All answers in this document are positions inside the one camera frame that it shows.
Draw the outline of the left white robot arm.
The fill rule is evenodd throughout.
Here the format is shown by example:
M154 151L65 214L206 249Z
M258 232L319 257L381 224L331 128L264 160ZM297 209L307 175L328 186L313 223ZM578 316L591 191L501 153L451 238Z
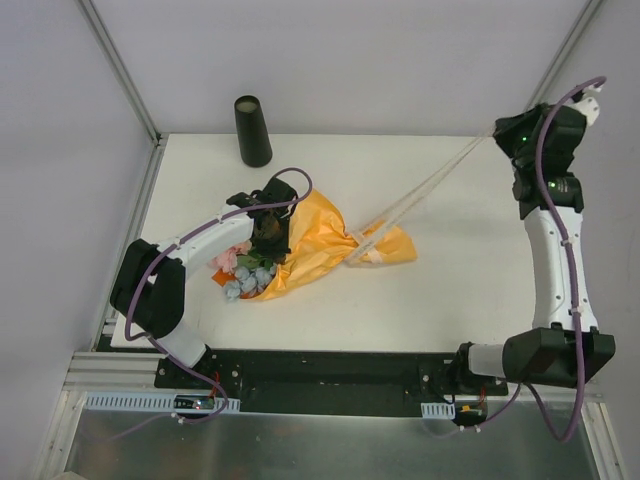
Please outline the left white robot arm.
M204 387L211 377L213 353L184 319L186 284L207 263L236 247L262 275L273 276L291 252L289 225L297 204L307 197L273 176L263 189L229 197L204 224L159 243L143 239L125 252L110 294L110 305L159 351L178 362L176 375L188 388Z

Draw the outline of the pink and blue flower bouquet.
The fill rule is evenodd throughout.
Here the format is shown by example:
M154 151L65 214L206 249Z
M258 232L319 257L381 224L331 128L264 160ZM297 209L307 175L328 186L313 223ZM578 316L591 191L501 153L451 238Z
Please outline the pink and blue flower bouquet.
M251 299L262 294L274 279L277 263L261 254L249 240L236 244L209 263L212 280L228 301Z

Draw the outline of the cream lace ribbon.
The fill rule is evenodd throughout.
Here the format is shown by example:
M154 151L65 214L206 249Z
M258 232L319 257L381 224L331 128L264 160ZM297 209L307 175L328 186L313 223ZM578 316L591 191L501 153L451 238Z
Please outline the cream lace ribbon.
M366 254L373 253L374 264L379 264L376 245L391 231L400 220L406 216L414 207L421 203L431 192L449 176L458 165L467 158L475 148L485 140L489 139L495 132L494 127L473 138L457 154L447 160L438 170L428 178L419 183L416 187L406 193L393 204L389 205L379 215L372 218L366 224L351 231L352 238L356 241L355 250L344 260L348 266L356 266L363 263Z

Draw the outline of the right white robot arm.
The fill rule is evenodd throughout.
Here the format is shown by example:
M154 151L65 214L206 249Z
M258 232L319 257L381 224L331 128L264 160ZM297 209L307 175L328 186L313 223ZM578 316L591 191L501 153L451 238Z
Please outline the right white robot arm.
M509 158L512 193L533 260L530 330L502 344L466 343L444 368L446 390L476 394L493 381L581 391L615 354L600 332L581 253L584 198L571 172L574 152L600 113L604 81L575 87L554 105L541 103L495 123L493 139Z

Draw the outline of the orange wrapping paper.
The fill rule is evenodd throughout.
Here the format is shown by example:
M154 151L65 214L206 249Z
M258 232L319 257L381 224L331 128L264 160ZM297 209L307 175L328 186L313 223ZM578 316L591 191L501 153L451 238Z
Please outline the orange wrapping paper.
M327 275L355 250L339 209L314 190L293 214L289 227L291 252L266 290L254 297L272 300Z

